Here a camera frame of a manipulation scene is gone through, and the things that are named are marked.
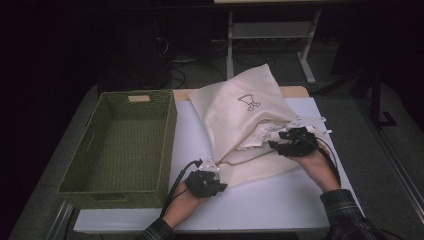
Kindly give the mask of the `person's right hand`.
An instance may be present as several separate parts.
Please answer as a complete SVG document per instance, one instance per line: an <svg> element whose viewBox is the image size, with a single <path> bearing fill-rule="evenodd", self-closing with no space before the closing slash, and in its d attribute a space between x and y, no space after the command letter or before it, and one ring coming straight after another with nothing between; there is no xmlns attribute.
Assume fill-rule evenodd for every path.
<svg viewBox="0 0 424 240"><path fill-rule="evenodd" d="M304 157L290 157L290 160L297 162L323 193L341 188L328 161L318 149Z"/></svg>

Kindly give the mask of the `green woven basket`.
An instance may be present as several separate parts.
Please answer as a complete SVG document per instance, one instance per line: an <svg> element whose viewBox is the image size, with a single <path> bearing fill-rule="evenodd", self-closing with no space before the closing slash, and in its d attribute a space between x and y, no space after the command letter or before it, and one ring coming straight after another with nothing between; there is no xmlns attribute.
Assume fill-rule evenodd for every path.
<svg viewBox="0 0 424 240"><path fill-rule="evenodd" d="M176 122L170 90L102 93L58 194L79 209L162 207Z"/></svg>

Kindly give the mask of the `white garment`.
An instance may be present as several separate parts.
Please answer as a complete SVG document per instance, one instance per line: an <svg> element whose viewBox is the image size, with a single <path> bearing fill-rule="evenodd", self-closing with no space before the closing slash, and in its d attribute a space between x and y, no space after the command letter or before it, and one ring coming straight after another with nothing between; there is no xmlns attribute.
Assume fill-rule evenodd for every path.
<svg viewBox="0 0 424 240"><path fill-rule="evenodd" d="M262 147L269 140L278 140L278 133L286 130L287 122L262 120L237 149L247 150L255 147Z"/></svg>

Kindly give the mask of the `aluminium frame rail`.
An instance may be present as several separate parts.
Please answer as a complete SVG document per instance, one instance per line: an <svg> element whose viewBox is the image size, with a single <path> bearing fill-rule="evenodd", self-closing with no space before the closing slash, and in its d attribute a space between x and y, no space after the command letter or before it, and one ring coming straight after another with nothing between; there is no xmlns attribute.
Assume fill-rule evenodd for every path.
<svg viewBox="0 0 424 240"><path fill-rule="evenodd" d="M45 240L65 240L68 233L68 227L75 208L63 201L58 209L56 217L48 231Z"/></svg>
<svg viewBox="0 0 424 240"><path fill-rule="evenodd" d="M420 222L424 225L424 196L419 192L415 183L412 181L411 177L407 173L404 165L401 162L401 158L395 152L395 149L390 144L388 138L384 134L382 128L375 124L371 120L370 110L367 108L363 100L355 100L355 104L361 113L362 117L365 119L368 128L372 132L374 138L377 140L381 149L385 153L390 162L390 165L394 171L396 178L402 189L404 190L406 197L408 198L414 212L417 217L420 219Z"/></svg>

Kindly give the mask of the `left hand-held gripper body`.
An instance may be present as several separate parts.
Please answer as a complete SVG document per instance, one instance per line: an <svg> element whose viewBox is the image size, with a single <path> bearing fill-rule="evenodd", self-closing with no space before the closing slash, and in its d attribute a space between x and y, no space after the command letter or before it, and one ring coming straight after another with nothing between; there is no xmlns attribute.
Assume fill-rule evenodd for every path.
<svg viewBox="0 0 424 240"><path fill-rule="evenodd" d="M217 194L220 183L218 173L220 169L210 159L199 159L195 162L196 171L192 171L185 179L188 190L198 198L212 197Z"/></svg>

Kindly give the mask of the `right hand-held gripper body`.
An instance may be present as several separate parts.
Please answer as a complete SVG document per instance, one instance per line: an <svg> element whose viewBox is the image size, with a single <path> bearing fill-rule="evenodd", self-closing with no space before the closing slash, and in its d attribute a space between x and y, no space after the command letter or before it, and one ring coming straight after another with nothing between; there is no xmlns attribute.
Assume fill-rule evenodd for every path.
<svg viewBox="0 0 424 240"><path fill-rule="evenodd" d="M318 137L313 132L318 123L324 123L324 117L296 117L279 132L283 143L279 144L279 154L286 157L304 157L318 148Z"/></svg>

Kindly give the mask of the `person's left hand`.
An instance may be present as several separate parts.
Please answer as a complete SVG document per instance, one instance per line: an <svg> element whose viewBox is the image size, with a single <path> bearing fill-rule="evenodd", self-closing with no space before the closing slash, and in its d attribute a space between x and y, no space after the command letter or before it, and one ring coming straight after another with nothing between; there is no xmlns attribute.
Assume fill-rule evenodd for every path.
<svg viewBox="0 0 424 240"><path fill-rule="evenodd" d="M198 198L188 190L184 190L170 203L162 219L171 229L175 229L207 201L208 198Z"/></svg>

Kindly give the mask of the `black metal stand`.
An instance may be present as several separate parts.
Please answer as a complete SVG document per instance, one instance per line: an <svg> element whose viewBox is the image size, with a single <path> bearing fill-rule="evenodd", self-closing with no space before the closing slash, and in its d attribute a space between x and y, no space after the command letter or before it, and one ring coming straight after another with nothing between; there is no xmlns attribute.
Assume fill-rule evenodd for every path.
<svg viewBox="0 0 424 240"><path fill-rule="evenodd" d="M396 126L397 123L389 112L381 111L381 74L375 67L361 67L335 82L319 90L313 91L312 95L326 95L340 88L348 82L355 80L350 90L350 95L355 99L364 99L370 94L370 119L377 129L387 126Z"/></svg>

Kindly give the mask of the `white table mat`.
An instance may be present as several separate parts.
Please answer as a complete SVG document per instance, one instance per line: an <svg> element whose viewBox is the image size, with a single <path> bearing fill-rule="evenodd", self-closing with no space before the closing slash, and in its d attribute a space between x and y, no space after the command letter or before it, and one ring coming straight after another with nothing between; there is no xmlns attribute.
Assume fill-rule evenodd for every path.
<svg viewBox="0 0 424 240"><path fill-rule="evenodd" d="M189 101L179 101L170 180L193 160L211 155L208 137ZM197 208L178 233L224 233L325 229L329 226L320 188L301 168L229 187ZM87 234L139 232L158 209L82 210L73 230Z"/></svg>

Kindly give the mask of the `white metal desk frame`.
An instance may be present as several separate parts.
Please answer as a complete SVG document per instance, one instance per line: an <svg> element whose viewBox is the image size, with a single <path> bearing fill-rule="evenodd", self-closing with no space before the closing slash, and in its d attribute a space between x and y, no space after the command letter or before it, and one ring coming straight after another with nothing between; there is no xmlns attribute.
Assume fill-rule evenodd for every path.
<svg viewBox="0 0 424 240"><path fill-rule="evenodd" d="M286 5L286 4L330 4L333 0L214 0L216 6L241 5L243 7L253 7L257 5ZM227 26L227 57L226 73L227 78L233 78L234 61L233 49L234 40L249 39L301 39L304 40L304 47L297 53L298 62L308 84L315 84L316 79L308 63L308 54L315 37L318 23L323 8L315 7L313 15L308 21L272 21L272 22L235 22L233 20L233 10L228 13Z"/></svg>

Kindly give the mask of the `cream zippered laundry bag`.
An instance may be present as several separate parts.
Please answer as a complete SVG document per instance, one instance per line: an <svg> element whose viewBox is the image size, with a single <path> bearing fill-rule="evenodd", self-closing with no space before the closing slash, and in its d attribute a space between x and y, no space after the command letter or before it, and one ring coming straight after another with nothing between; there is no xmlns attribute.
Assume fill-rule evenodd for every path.
<svg viewBox="0 0 424 240"><path fill-rule="evenodd" d="M268 65L189 93L189 99L209 137L220 179L233 187L271 177L298 166L268 142L262 147L237 147L262 120L291 122L300 117L287 104Z"/></svg>

